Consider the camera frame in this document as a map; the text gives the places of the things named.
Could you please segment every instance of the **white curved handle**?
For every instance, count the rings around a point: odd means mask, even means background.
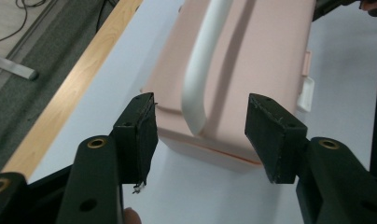
[[[232,0],[210,2],[188,61],[182,91],[182,113],[194,135],[200,134],[206,123],[203,106],[206,78],[231,4]]]

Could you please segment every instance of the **black metal bracket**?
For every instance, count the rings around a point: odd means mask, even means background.
[[[270,182],[292,184],[304,222],[377,223],[377,178],[343,143],[309,141],[307,127],[273,99],[250,94],[245,134]]]
[[[121,184],[146,184],[157,143],[153,93],[136,96],[110,135],[79,145],[72,166],[30,185],[0,174],[0,224],[123,223]]]

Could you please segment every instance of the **wooden edge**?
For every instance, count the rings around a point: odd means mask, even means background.
[[[119,1],[2,172],[32,175],[142,1]]]

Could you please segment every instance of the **cable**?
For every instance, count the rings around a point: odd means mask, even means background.
[[[21,27],[17,31],[15,31],[14,33],[12,33],[11,35],[7,35],[7,36],[5,36],[3,38],[0,38],[0,42],[4,41],[6,39],[11,38],[12,36],[16,35],[19,31],[22,30],[23,26],[25,25],[26,21],[28,20],[28,7],[39,7],[39,6],[43,5],[43,4],[45,4],[46,0],[41,0],[40,2],[32,4],[32,5],[26,5],[25,4],[25,0],[21,0],[21,3],[22,3],[22,6],[19,6],[18,5],[18,0],[16,0],[16,6],[18,8],[23,8],[25,10],[25,17],[23,19]]]
[[[16,0],[16,6],[17,6],[18,8],[24,8],[24,7],[40,7],[40,6],[44,5],[45,3],[46,3],[46,0],[41,0],[41,1],[39,1],[38,3],[34,3],[34,4],[31,4],[31,5],[26,5],[26,4],[25,4],[25,6],[24,6],[23,3],[22,3],[22,6],[19,6],[19,5],[18,5],[18,0]]]
[[[119,1],[116,2],[116,0],[104,0],[101,6],[101,10],[99,11],[98,21],[96,22],[96,32],[98,32],[99,29],[101,28],[101,17],[102,17],[102,13],[105,10],[106,3],[109,3],[110,6],[115,7],[118,2]]]

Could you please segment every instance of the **pink container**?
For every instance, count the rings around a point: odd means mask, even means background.
[[[182,6],[142,91],[155,93],[159,135],[168,138],[167,142],[187,143],[259,163],[244,135],[248,95],[267,95],[291,113],[296,111],[314,0],[232,2],[211,55],[203,99],[199,100],[203,100],[206,122],[200,132],[192,133],[182,112],[182,90],[209,5],[209,0],[187,0]]]

